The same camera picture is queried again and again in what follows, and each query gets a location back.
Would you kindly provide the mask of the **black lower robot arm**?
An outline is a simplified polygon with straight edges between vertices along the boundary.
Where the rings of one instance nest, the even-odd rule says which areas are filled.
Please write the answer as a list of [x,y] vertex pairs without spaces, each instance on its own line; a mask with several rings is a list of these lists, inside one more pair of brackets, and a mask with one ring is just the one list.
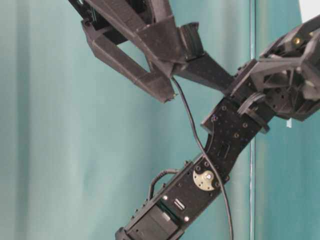
[[174,76],[223,93],[202,122],[208,132],[201,155],[178,169],[147,200],[118,240],[177,240],[220,194],[242,150],[274,117],[303,121],[320,108],[320,18],[274,41],[258,59],[226,72],[203,49],[199,25],[176,26],[167,0],[73,0],[93,54],[165,103]]

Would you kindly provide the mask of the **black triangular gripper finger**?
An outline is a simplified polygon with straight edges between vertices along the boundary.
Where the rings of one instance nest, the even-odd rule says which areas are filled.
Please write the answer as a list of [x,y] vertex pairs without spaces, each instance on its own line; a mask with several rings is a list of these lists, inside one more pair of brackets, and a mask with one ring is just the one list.
[[185,49],[168,0],[71,0],[93,55],[161,103]]

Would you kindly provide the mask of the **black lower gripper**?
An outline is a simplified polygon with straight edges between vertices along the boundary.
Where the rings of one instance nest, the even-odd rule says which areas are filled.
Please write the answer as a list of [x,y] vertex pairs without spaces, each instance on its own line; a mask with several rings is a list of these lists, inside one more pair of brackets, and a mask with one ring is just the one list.
[[299,0],[301,25],[238,68],[228,99],[238,115],[304,121],[320,109],[320,0]]

